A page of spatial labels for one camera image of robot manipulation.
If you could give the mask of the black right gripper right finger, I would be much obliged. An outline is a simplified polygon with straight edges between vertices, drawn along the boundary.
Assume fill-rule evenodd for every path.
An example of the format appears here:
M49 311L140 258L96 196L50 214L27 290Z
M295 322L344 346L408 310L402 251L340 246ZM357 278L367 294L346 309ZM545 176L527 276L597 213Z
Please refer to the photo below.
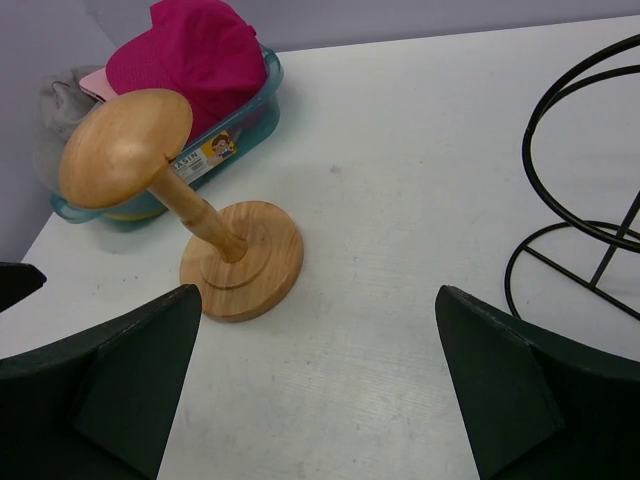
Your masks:
M638 362L453 286L435 315L480 478L638 478Z

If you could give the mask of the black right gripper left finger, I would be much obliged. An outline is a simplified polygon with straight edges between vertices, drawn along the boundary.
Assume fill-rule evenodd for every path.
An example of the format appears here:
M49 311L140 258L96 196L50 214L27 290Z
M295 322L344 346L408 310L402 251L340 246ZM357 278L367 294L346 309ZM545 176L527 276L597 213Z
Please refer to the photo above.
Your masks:
M4 479L154 479L202 313L183 285L1 362Z

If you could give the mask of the light pink baseball cap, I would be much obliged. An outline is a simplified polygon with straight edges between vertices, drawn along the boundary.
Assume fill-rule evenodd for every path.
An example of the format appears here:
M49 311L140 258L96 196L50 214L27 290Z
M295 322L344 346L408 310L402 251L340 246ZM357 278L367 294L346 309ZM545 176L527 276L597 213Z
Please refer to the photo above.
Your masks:
M81 78L79 86L83 92L100 102L107 102L118 96L107 79L105 68L98 69Z

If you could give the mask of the magenta baseball cap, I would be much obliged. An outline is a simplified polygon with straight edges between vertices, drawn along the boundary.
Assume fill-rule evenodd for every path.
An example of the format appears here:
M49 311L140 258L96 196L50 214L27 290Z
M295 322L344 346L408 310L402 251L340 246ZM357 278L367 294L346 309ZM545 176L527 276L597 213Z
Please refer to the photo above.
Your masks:
M119 94L162 88L183 95L193 111L191 139L249 102L267 71L256 32L228 4L164 0L150 7L152 26L108 60L106 78Z

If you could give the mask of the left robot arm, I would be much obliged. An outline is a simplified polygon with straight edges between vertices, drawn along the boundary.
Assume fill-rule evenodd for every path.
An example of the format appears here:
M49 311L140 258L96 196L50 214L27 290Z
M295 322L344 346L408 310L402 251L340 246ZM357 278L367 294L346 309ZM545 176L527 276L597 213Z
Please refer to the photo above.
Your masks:
M11 308L40 289L47 277L28 263L0 264L0 312Z

